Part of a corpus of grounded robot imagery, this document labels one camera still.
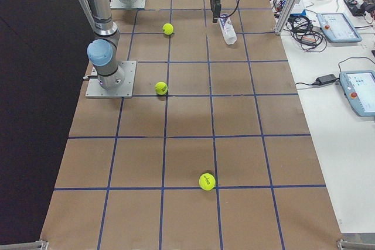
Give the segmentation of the frame foot bracket right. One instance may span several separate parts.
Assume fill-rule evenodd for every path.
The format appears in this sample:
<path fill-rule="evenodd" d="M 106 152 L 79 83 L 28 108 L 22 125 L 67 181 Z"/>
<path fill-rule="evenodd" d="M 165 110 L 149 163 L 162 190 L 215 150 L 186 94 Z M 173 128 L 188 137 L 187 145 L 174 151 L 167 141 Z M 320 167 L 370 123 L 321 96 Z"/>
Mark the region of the frame foot bracket right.
<path fill-rule="evenodd" d="M 345 240 L 337 241 L 337 248 L 339 250 L 351 249 L 351 250 L 375 250 L 375 244 L 365 244 L 359 242 L 349 242 Z"/>

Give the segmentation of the tennis ball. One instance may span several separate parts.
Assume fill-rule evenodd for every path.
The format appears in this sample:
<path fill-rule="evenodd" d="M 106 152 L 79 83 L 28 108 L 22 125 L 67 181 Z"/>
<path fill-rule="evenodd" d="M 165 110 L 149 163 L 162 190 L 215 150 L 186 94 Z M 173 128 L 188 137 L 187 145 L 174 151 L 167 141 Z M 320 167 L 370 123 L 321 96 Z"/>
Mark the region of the tennis ball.
<path fill-rule="evenodd" d="M 163 81 L 159 81 L 155 84 L 155 92 L 157 95 L 165 95 L 168 92 L 168 85 Z"/>
<path fill-rule="evenodd" d="M 165 35 L 172 35 L 174 33 L 174 27 L 171 23 L 165 23 L 162 27 L 162 31 Z"/>

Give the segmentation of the frame foot bracket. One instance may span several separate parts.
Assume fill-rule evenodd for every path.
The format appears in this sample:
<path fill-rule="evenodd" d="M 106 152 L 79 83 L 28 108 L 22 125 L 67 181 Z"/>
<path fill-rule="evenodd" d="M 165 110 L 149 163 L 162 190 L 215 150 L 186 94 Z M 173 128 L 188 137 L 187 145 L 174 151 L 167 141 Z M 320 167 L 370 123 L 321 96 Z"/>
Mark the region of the frame foot bracket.
<path fill-rule="evenodd" d="M 49 243 L 47 241 L 39 240 L 20 244 L 1 245 L 0 250 L 47 250 L 48 246 Z"/>
<path fill-rule="evenodd" d="M 349 242 L 345 240 L 337 241 L 337 248 L 339 250 L 351 249 L 351 250 L 375 250 L 375 244 L 365 244 L 359 242 Z"/>

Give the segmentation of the lower teach pendant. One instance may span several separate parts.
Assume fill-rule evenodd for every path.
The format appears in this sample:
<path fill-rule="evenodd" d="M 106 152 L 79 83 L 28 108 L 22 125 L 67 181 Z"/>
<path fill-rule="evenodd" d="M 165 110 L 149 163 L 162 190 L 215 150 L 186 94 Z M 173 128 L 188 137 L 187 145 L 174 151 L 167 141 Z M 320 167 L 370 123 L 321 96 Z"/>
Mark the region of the lower teach pendant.
<path fill-rule="evenodd" d="M 374 71 L 342 71 L 339 81 L 353 111 L 360 117 L 373 117 Z"/>

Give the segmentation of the tennis ball centre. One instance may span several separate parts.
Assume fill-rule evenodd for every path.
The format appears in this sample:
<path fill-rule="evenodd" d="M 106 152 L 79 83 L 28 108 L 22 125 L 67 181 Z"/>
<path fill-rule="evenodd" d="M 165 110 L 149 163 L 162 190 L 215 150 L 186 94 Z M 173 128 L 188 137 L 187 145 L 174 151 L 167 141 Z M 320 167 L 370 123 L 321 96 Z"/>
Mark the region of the tennis ball centre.
<path fill-rule="evenodd" d="M 165 35 L 172 35 L 174 33 L 174 27 L 171 23 L 165 23 L 162 27 L 162 31 Z"/>

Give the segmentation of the teach pendant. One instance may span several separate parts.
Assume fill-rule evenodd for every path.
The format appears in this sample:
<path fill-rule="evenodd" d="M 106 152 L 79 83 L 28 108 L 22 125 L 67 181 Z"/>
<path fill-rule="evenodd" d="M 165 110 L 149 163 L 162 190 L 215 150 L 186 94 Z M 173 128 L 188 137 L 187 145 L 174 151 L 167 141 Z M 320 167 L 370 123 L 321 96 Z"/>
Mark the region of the teach pendant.
<path fill-rule="evenodd" d="M 316 15 L 323 34 L 332 43 L 357 43 L 362 37 L 344 13 L 318 13 Z"/>
<path fill-rule="evenodd" d="M 360 117 L 373 117 L 374 71 L 342 71 L 339 81 L 353 111 Z"/>

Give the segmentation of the white blue tennis ball can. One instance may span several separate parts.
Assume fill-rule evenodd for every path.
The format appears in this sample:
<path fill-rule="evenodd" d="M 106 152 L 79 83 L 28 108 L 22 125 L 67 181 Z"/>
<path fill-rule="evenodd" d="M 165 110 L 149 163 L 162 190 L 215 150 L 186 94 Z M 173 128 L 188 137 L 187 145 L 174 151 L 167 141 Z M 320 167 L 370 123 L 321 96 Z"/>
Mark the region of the white blue tennis ball can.
<path fill-rule="evenodd" d="M 237 35 L 228 14 L 224 13 L 219 18 L 219 26 L 226 44 L 232 45 L 237 41 Z"/>

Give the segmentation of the frame foot bracket left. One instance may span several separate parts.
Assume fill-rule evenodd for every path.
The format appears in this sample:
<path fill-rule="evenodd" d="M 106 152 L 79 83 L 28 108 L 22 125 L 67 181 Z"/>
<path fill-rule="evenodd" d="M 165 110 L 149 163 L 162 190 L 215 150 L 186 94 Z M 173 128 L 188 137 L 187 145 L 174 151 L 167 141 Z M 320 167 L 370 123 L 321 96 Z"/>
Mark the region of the frame foot bracket left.
<path fill-rule="evenodd" d="M 47 241 L 39 240 L 20 244 L 1 245 L 0 250 L 47 250 L 48 246 L 49 243 Z"/>

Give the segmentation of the upper teach pendant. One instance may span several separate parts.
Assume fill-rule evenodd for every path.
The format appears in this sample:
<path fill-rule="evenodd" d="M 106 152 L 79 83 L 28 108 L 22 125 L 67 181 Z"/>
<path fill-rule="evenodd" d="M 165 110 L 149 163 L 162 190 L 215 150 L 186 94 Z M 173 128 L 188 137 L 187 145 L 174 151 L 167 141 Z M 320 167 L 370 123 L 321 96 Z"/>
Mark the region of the upper teach pendant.
<path fill-rule="evenodd" d="M 332 43 L 357 43 L 362 37 L 344 13 L 318 13 L 316 15 L 323 34 Z"/>

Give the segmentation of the black power brick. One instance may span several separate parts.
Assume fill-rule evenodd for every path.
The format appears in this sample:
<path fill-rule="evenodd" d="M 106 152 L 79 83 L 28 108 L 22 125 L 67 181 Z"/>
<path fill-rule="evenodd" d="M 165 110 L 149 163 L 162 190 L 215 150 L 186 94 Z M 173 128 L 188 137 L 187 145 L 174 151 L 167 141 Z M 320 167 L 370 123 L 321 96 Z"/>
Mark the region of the black power brick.
<path fill-rule="evenodd" d="M 325 76 L 317 77 L 314 84 L 315 85 L 326 85 L 334 83 L 338 78 L 334 74 L 327 74 Z"/>

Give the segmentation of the blue white box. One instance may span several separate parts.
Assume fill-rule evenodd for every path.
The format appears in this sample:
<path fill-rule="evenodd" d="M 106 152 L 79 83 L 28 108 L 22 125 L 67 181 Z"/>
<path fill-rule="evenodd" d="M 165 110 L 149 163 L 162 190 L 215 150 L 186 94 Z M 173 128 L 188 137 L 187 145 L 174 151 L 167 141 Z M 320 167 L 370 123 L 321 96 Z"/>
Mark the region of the blue white box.
<path fill-rule="evenodd" d="M 294 4 L 292 11 L 291 11 L 292 16 L 298 16 L 298 15 L 306 15 L 305 11 L 305 5 L 303 0 L 297 0 L 296 3 Z"/>

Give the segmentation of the tennis ball right side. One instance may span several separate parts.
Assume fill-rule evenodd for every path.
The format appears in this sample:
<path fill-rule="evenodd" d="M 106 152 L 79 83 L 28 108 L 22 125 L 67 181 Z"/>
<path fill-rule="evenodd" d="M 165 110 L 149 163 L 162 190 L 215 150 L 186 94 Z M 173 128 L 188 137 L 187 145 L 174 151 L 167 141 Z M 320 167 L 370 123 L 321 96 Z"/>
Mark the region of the tennis ball right side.
<path fill-rule="evenodd" d="M 163 81 L 159 81 L 155 84 L 155 92 L 157 95 L 165 95 L 168 92 L 168 85 Z"/>

